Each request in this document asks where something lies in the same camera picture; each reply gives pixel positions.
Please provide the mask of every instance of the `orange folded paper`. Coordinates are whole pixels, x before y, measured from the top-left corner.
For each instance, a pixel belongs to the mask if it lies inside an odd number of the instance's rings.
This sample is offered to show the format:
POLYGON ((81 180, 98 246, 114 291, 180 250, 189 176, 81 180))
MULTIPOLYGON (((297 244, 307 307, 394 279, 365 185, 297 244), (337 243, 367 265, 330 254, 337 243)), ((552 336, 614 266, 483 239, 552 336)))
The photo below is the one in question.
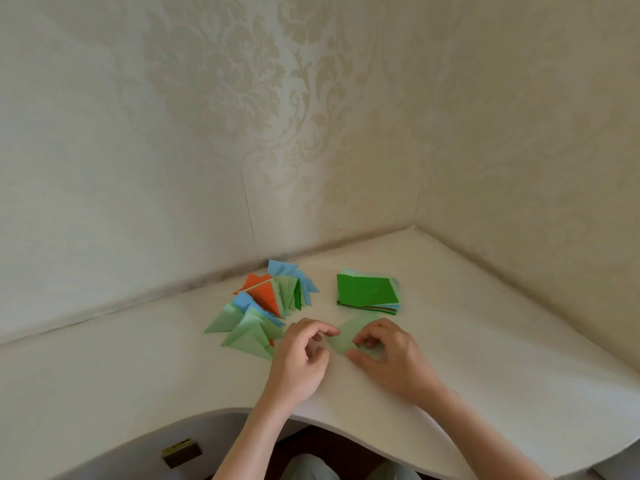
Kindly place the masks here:
POLYGON ((270 280, 271 277, 269 274, 265 274, 264 276, 258 276, 257 274, 249 273, 249 276, 246 277, 244 281, 244 285, 238 291, 234 291, 234 294, 240 293, 240 291, 244 291, 247 288, 251 288, 252 286, 256 286, 259 283, 270 280))
POLYGON ((265 311, 272 313, 276 316, 280 316, 278 311, 278 302, 276 301, 276 295, 271 287, 272 281, 265 281, 261 285, 254 285, 253 288, 241 290, 248 293, 248 295, 255 300, 265 311))

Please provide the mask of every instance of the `forearm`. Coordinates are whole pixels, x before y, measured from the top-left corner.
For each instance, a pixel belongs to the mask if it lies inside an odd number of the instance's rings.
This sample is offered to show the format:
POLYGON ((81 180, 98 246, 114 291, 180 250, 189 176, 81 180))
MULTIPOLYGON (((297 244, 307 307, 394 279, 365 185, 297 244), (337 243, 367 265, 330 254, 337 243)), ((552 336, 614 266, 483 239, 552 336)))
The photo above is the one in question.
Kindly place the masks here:
POLYGON ((262 480, 276 439, 289 412, 261 399, 227 453, 214 480, 262 480))
POLYGON ((445 388, 436 401, 419 406, 448 434, 480 480, 550 480, 455 392, 445 388))

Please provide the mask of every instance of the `leg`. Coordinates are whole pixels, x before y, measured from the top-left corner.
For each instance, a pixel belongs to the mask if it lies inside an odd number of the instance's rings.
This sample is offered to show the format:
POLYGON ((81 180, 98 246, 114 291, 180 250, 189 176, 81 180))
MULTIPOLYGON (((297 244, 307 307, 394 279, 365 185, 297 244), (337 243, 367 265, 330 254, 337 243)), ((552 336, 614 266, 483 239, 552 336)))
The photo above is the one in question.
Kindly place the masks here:
POLYGON ((280 480, 340 480, 340 477, 317 456, 303 453, 291 459, 280 480))
POLYGON ((420 480, 416 472, 395 461, 386 461, 373 470, 367 480, 420 480))

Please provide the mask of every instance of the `floor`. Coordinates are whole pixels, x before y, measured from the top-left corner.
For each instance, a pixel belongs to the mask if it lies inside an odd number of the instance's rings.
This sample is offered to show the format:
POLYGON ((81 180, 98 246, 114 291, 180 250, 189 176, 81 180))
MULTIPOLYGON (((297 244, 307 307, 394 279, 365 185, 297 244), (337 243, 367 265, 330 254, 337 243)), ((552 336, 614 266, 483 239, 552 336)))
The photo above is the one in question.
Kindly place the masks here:
MULTIPOLYGON (((385 461, 379 454, 344 436, 316 426, 308 426, 276 443, 265 480, 278 480, 289 460, 302 453, 311 453, 322 458, 341 480, 365 480, 374 468, 385 461)), ((432 478, 427 475, 420 476, 423 479, 432 478)))

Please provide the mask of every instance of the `white table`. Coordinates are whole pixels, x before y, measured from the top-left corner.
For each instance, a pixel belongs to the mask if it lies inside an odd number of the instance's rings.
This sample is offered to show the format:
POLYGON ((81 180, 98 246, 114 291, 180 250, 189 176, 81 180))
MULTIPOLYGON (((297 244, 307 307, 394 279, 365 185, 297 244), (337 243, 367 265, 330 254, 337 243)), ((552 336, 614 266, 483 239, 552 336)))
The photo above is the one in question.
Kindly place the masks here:
MULTIPOLYGON (((443 378, 553 476, 640 436, 640 375, 548 311, 409 229, 296 261, 320 293, 302 316, 336 325, 343 267, 395 276, 411 332, 443 378)), ((247 411, 270 363, 202 331, 238 277, 0 347, 0 472, 44 480, 178 420, 247 411)), ((439 478, 473 478, 418 409, 332 355, 296 418, 439 478)))

